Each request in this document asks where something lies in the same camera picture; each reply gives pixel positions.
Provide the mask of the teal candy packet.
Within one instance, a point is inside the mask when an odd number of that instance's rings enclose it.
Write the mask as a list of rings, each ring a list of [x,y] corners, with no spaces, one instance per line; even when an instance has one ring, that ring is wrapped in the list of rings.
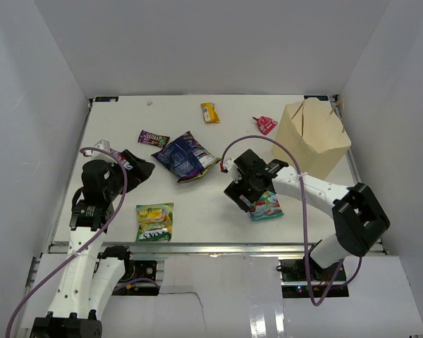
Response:
[[[284,215],[280,203],[273,192],[266,191],[261,195],[260,199],[254,203],[251,203],[244,196],[241,196],[240,199],[249,207],[247,215],[253,222],[279,218]]]

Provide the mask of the dark blue chips bag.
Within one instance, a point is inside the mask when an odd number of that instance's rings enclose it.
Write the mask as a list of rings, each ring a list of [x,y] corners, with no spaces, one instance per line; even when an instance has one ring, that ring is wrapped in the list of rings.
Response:
[[[178,178],[177,183],[201,178],[220,161],[195,139],[191,131],[169,142],[152,157]]]

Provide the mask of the purple white snack packet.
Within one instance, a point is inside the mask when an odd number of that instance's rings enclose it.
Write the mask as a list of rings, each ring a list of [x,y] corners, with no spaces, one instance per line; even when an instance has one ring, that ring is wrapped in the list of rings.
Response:
[[[121,152],[116,151],[114,149],[111,149],[110,152],[119,160],[119,162],[123,165],[126,170],[133,169],[133,165],[126,159],[126,157]]]

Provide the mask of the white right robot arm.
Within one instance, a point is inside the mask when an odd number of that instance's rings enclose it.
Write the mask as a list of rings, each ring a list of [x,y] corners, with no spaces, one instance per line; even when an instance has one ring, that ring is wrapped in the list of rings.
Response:
[[[391,225],[372,189],[363,183],[332,184],[300,174],[281,160],[266,163],[251,149],[228,159],[223,170],[232,177],[224,193],[244,212],[271,192],[305,201],[333,220],[334,233],[319,240],[298,268],[314,281],[322,280],[332,265],[347,256],[365,256]]]

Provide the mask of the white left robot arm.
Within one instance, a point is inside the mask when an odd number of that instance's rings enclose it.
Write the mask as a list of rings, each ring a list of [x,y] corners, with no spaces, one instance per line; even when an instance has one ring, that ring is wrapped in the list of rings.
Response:
[[[102,250],[107,230],[120,206],[114,200],[149,179],[154,164],[129,150],[102,151],[82,166],[82,184],[74,193],[66,262],[54,298],[43,317],[35,318],[31,337],[100,337],[101,316],[119,281],[135,272],[126,246]]]

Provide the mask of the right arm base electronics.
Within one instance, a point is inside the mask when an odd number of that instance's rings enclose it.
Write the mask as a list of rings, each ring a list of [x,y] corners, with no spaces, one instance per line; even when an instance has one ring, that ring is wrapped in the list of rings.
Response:
[[[325,289],[330,284],[331,278],[338,267],[334,263],[329,268],[324,270],[311,271],[311,286],[312,293],[315,299],[322,297]],[[284,299],[306,299],[309,297],[305,263],[303,259],[284,259],[280,260],[276,266],[276,270],[280,274],[282,295]],[[327,298],[345,298],[349,297],[347,286],[343,286],[347,281],[347,276],[344,267],[338,269],[338,274],[332,287],[330,288]]]

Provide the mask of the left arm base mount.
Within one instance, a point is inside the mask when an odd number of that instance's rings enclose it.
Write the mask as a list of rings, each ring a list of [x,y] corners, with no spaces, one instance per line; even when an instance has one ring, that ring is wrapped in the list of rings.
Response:
[[[163,277],[161,261],[132,261],[133,274],[127,273],[118,282],[113,296],[157,296]]]

